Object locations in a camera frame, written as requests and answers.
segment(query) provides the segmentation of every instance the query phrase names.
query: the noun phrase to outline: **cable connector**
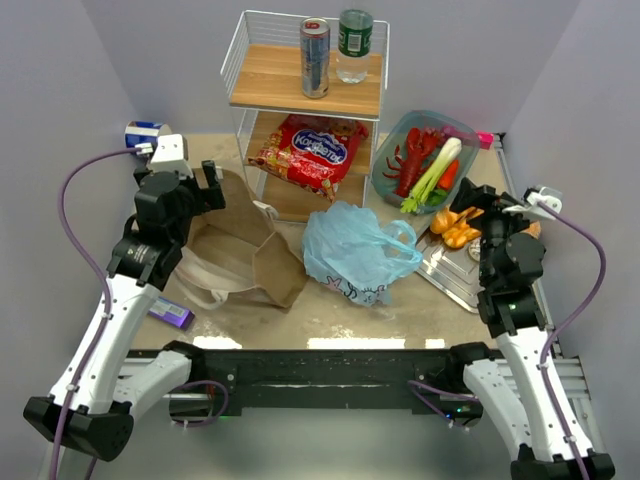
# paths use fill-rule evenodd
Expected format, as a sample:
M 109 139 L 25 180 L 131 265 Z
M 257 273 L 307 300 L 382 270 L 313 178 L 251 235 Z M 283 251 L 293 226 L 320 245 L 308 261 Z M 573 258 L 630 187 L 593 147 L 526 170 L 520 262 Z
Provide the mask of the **cable connector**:
M 148 143 L 139 143 L 138 145 L 136 145 L 136 148 L 139 149 L 136 152 L 136 155 L 138 157 L 143 157 L 143 158 L 148 158 L 151 155 L 153 155 L 153 144 L 148 142 Z

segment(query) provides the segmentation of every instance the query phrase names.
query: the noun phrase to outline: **pink object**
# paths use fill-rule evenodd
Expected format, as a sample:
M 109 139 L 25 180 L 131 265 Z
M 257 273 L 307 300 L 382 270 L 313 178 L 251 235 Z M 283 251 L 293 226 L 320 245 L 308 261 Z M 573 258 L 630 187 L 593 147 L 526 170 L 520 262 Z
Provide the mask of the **pink object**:
M 462 143 L 465 143 L 465 140 L 467 141 L 470 140 L 468 133 L 459 132 L 458 130 L 455 129 L 455 127 L 452 127 L 449 125 L 442 129 L 442 133 L 447 138 L 457 137 L 460 140 L 462 140 Z M 491 147 L 491 144 L 493 143 L 493 134 L 488 132 L 476 132 L 476 134 L 478 135 L 478 140 L 480 140 L 480 148 L 484 150 L 488 150 Z

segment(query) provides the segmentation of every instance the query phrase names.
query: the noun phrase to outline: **silver tray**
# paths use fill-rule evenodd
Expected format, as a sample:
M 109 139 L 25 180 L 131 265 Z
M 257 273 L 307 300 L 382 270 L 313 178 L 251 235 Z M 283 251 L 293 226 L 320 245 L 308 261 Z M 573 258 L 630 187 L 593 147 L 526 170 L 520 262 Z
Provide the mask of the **silver tray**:
M 416 248 L 422 251 L 422 265 L 417 273 L 449 298 L 471 313 L 478 313 L 478 292 L 482 289 L 478 280 L 480 264 L 473 260 L 467 245 L 451 250 L 440 235 L 426 228 L 419 234 Z

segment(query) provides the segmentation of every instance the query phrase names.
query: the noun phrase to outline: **beige tabletop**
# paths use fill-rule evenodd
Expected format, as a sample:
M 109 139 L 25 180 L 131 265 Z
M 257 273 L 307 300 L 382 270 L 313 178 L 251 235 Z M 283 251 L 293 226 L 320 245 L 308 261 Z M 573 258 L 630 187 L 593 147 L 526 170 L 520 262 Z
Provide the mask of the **beige tabletop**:
M 194 166 L 213 159 L 225 168 L 242 170 L 235 137 L 194 135 L 188 140 Z M 479 151 L 468 176 L 476 184 L 490 184 L 500 192 L 505 189 L 493 149 Z M 366 206 L 376 212 L 382 224 L 403 219 L 420 230 L 427 222 L 422 216 L 401 214 L 384 203 L 373 188 Z M 278 223 L 277 228 L 300 253 L 305 225 Z M 418 274 L 396 281 L 390 291 L 391 305 L 362 307 L 309 279 L 288 310 L 229 301 L 217 310 L 206 311 L 189 302 L 170 279 L 162 295 L 191 308 L 194 322 L 183 332 L 147 317 L 132 348 L 161 348 L 175 339 L 206 348 L 246 349 L 441 348 L 472 341 L 493 345 L 478 315 L 464 311 Z

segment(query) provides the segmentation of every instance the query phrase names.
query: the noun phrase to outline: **blue plastic bag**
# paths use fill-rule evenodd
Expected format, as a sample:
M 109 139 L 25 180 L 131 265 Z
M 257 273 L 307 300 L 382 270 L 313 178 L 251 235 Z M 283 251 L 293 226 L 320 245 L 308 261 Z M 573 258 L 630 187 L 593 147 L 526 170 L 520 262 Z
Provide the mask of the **blue plastic bag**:
M 400 240 L 403 235 L 406 243 Z M 366 306 L 390 303 L 389 285 L 417 270 L 422 253 L 415 244 L 407 222 L 395 220 L 380 228 L 372 210 L 345 202 L 312 213 L 302 237 L 307 273 Z

